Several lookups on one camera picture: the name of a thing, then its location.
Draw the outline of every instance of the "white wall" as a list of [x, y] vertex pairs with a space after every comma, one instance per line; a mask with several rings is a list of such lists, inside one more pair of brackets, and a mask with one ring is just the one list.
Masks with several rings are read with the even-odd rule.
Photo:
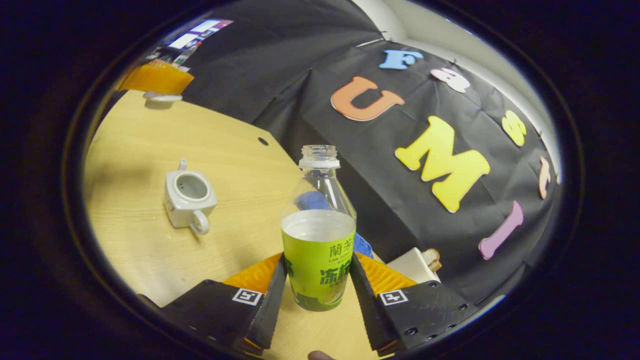
[[529, 82], [498, 51], [458, 25], [407, 0], [353, 0], [386, 40], [435, 54], [480, 76], [502, 92], [531, 121], [547, 146], [557, 181], [562, 181], [557, 138], [548, 111]]

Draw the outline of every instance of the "blue cloth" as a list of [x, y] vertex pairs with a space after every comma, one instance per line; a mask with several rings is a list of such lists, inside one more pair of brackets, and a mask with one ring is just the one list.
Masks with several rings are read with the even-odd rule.
[[[295, 203], [300, 210], [333, 210], [326, 197], [324, 197], [321, 192], [306, 192], [301, 194], [296, 198]], [[371, 248], [371, 245], [369, 245], [367, 240], [364, 240], [357, 232], [355, 239], [353, 240], [353, 250], [373, 259], [373, 249]]]

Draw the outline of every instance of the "orange letter u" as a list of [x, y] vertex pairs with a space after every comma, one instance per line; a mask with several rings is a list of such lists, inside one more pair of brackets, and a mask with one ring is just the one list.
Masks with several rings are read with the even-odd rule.
[[377, 89], [371, 80], [355, 76], [353, 80], [336, 90], [331, 96], [331, 105], [339, 113], [355, 121], [369, 121], [380, 116], [393, 105], [402, 105], [404, 100], [391, 91], [382, 90], [382, 97], [364, 109], [356, 108], [351, 101], [367, 90]]

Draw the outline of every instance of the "white mug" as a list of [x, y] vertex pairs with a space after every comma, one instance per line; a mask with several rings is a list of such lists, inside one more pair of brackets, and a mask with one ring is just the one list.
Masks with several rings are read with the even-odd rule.
[[204, 235], [209, 232], [207, 216], [213, 211], [218, 199], [203, 173], [186, 169], [187, 161], [180, 159], [178, 170], [166, 174], [164, 208], [171, 225], [190, 226], [196, 234]]

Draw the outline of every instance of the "yellow letter m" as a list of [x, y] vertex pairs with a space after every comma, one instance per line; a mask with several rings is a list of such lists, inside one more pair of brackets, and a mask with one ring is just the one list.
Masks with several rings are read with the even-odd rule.
[[422, 180], [430, 181], [449, 174], [433, 184], [433, 195], [451, 213], [460, 208], [460, 200], [471, 186], [491, 168], [475, 150], [453, 155], [454, 130], [439, 117], [429, 117], [429, 127], [407, 148], [396, 149], [396, 157], [410, 170], [420, 168], [420, 159], [428, 152], [422, 169]]

